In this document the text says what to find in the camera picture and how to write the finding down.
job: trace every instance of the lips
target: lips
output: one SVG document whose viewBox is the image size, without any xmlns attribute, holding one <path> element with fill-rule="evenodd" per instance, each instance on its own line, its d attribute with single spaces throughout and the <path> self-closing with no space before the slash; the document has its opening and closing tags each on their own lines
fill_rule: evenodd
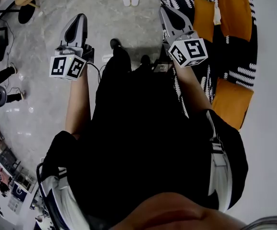
<svg viewBox="0 0 277 230">
<path fill-rule="evenodd" d="M 158 215 L 150 220 L 148 220 L 140 229 L 147 229 L 159 225 L 168 224 L 176 221 L 189 221 L 189 220 L 199 220 L 200 217 L 190 211 L 186 210 L 177 210 L 166 212 L 161 215 Z"/>
</svg>

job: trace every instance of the polished floor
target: polished floor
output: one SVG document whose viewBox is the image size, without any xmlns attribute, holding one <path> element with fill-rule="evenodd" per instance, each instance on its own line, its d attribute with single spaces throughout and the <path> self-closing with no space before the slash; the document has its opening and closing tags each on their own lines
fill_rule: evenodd
<svg viewBox="0 0 277 230">
<path fill-rule="evenodd" d="M 112 53 L 112 38 L 119 38 L 128 49 L 133 68 L 144 54 L 155 60 L 162 42 L 159 0 L 140 0 L 137 7 L 124 7 L 122 0 L 36 0 L 36 3 L 40 8 L 27 24 L 19 24 L 16 13 L 3 17 L 15 35 L 9 62 L 14 62 L 18 68 L 18 74 L 9 78 L 9 86 L 8 81 L 3 85 L 8 86 L 7 91 L 11 93 L 16 92 L 12 87 L 26 90 L 27 99 L 0 108 L 0 129 L 6 143 L 32 174 L 54 136 L 65 125 L 70 82 L 49 78 L 49 59 L 66 23 L 78 13 L 86 14 L 88 44 L 95 48 L 98 68 L 104 65 L 103 55 Z M 7 56 L 0 63 L 0 70 L 6 65 Z M 89 67 L 88 75 L 93 113 L 98 76 L 93 67 Z"/>
</svg>

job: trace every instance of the foot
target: foot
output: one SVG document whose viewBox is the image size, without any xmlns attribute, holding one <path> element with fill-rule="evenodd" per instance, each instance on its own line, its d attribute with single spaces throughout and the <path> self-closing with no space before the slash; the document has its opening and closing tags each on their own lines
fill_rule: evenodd
<svg viewBox="0 0 277 230">
<path fill-rule="evenodd" d="M 144 55 L 140 61 L 141 65 L 144 66 L 149 66 L 151 61 L 150 61 L 150 57 L 148 55 Z"/>
<path fill-rule="evenodd" d="M 25 91 L 20 91 L 20 95 L 22 96 L 22 100 L 25 100 L 27 93 Z"/>
<path fill-rule="evenodd" d="M 111 49 L 114 49 L 115 47 L 121 47 L 121 43 L 117 38 L 114 38 L 110 42 Z"/>
<path fill-rule="evenodd" d="M 14 68 L 15 74 L 17 73 L 17 68 L 15 67 L 15 64 L 14 64 L 14 63 L 11 62 L 11 63 L 9 64 L 9 67 Z"/>
</svg>

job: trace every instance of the white cube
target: white cube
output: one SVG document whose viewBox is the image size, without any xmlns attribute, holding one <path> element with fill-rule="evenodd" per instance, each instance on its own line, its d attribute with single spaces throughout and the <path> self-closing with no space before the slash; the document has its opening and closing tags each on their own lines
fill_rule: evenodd
<svg viewBox="0 0 277 230">
<path fill-rule="evenodd" d="M 76 55 L 53 56 L 50 61 L 50 78 L 78 80 L 86 60 Z"/>
<path fill-rule="evenodd" d="M 198 65 L 208 58 L 202 38 L 175 41 L 169 53 L 182 68 Z"/>
</svg>

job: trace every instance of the orange cushion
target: orange cushion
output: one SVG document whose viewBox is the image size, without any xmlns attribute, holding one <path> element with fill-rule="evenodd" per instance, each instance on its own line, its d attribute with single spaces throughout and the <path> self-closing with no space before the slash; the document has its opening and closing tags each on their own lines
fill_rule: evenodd
<svg viewBox="0 0 277 230">
<path fill-rule="evenodd" d="M 252 16 L 249 0 L 218 0 L 221 30 L 224 36 L 235 36 L 250 42 Z"/>
<path fill-rule="evenodd" d="M 253 93 L 244 86 L 218 79 L 212 108 L 226 123 L 239 130 Z"/>
<path fill-rule="evenodd" d="M 195 1 L 194 30 L 200 38 L 213 42 L 215 3 L 206 0 Z"/>
</svg>

